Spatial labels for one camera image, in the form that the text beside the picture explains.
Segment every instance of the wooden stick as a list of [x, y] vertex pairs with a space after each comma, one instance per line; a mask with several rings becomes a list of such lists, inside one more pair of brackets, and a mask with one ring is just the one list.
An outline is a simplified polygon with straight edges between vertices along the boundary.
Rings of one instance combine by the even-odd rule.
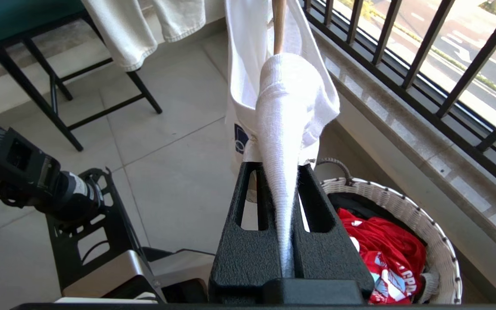
[[275, 42], [273, 52], [282, 53], [284, 41], [284, 16], [286, 15], [286, 0], [273, 0], [273, 27]]

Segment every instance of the white sock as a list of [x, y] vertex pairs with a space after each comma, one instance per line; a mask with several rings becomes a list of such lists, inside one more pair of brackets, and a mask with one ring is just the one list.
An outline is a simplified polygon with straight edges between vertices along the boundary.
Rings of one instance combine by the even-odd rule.
[[294, 276], [291, 220], [299, 154], [319, 140], [329, 121], [315, 113], [315, 106], [323, 105], [332, 106], [323, 80], [303, 57], [280, 53], [265, 62], [256, 103], [257, 143], [276, 209], [283, 277]]

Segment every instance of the black chair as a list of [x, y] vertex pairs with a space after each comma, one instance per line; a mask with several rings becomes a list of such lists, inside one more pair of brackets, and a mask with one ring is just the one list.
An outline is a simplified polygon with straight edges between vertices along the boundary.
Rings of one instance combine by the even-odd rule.
[[[22, 87], [22, 89], [30, 96], [36, 105], [43, 113], [57, 126], [59, 131], [70, 141], [78, 150], [82, 151], [83, 147], [71, 133], [80, 126], [83, 126], [97, 118], [103, 117], [108, 113], [114, 112], [128, 104], [137, 100], [146, 98], [153, 106], [156, 113], [162, 113], [162, 109], [158, 106], [156, 100], [152, 97], [146, 86], [143, 84], [136, 72], [127, 72], [127, 75], [134, 82], [141, 94], [134, 96], [124, 102], [107, 108], [106, 110], [89, 116], [84, 120], [76, 122], [70, 126], [66, 126], [61, 118], [59, 118], [59, 108], [57, 104], [56, 88], [64, 94], [67, 100], [72, 100], [72, 95], [64, 85], [64, 81], [80, 76], [93, 69], [101, 67], [112, 62], [112, 59], [105, 59], [99, 63], [95, 63], [85, 69], [69, 74], [65, 77], [59, 77], [53, 71], [41, 51], [35, 46], [32, 37], [43, 34], [65, 24], [71, 23], [77, 19], [83, 19], [95, 31], [99, 39], [102, 37], [97, 30], [93, 20], [85, 10], [80, 0], [0, 0], [0, 64], [7, 70], [12, 78]], [[43, 67], [43, 70], [49, 75], [51, 105], [43, 98], [36, 90], [30, 80], [24, 75], [22, 70], [9, 57], [6, 52], [6, 47], [22, 42], [38, 63]]]

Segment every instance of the white arrow marking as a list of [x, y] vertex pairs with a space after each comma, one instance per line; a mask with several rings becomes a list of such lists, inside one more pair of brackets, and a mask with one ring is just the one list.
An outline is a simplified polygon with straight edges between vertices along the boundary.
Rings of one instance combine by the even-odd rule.
[[460, 38], [455, 37], [454, 35], [452, 35], [450, 33], [447, 34], [447, 37], [449, 37], [450, 39], [453, 39], [454, 41], [456, 41], [459, 44], [462, 44], [462, 40]]
[[475, 41], [463, 34], [461, 34], [459, 31], [456, 31], [456, 30], [453, 30], [453, 33], [457, 36], [457, 37], [460, 37], [461, 39], [463, 39], [464, 41], [474, 45], [475, 47], [479, 47], [480, 49], [485, 45], [485, 41], [484, 40], [480, 40], [480, 41]]
[[419, 15], [415, 14], [414, 12], [412, 12], [412, 13], [411, 13], [411, 15], [412, 15], [414, 18], [416, 18], [417, 20], [420, 20], [421, 22], [423, 22], [423, 21], [424, 21], [424, 18], [423, 18], [422, 16], [419, 16]]
[[461, 47], [460, 45], [458, 45], [457, 43], [454, 43], [453, 41], [449, 40], [447, 37], [441, 37], [441, 39], [445, 42], [447, 42], [449, 45], [451, 45], [452, 47], [454, 47], [455, 49], [457, 49], [458, 51], [456, 51], [456, 55], [462, 59], [462, 61], [464, 62], [468, 62], [468, 63], [471, 63], [472, 60], [470, 60], [470, 52], [467, 50], [467, 49], [464, 49], [463, 47]]

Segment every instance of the grass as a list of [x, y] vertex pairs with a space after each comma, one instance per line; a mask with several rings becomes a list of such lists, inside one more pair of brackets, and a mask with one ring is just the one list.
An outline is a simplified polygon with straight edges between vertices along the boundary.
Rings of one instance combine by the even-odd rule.
[[[378, 17], [378, 18], [381, 18], [383, 20], [386, 20], [386, 16], [374, 9], [370, 9], [370, 14]], [[411, 37], [411, 39], [421, 43], [422, 42], [422, 38], [420, 38], [419, 36], [417, 36], [416, 34], [412, 33], [410, 30], [406, 29], [405, 27], [401, 26], [401, 25], [397, 25], [394, 23], [394, 27], [401, 30], [403, 33], [405, 33], [406, 35], [408, 35], [409, 37]], [[442, 51], [440, 51], [439, 49], [435, 48], [435, 47], [431, 47], [431, 50], [436, 53], [437, 55], [439, 55], [439, 57], [445, 59], [447, 62], [451, 63], [452, 65], [454, 65], [455, 67], [463, 70], [463, 71], [466, 71], [466, 69], [468, 67], [466, 67], [465, 65], [463, 65], [462, 63], [458, 62], [456, 59], [450, 57], [449, 55], [447, 55], [446, 53], [443, 53]], [[491, 90], [493, 90], [494, 92], [496, 92], [496, 83], [494, 83], [493, 81], [491, 81], [490, 79], [486, 78], [485, 76], [481, 75], [481, 74], [478, 74], [476, 76], [476, 79], [480, 82], [482, 82], [483, 84], [485, 84], [486, 86], [488, 86]]]

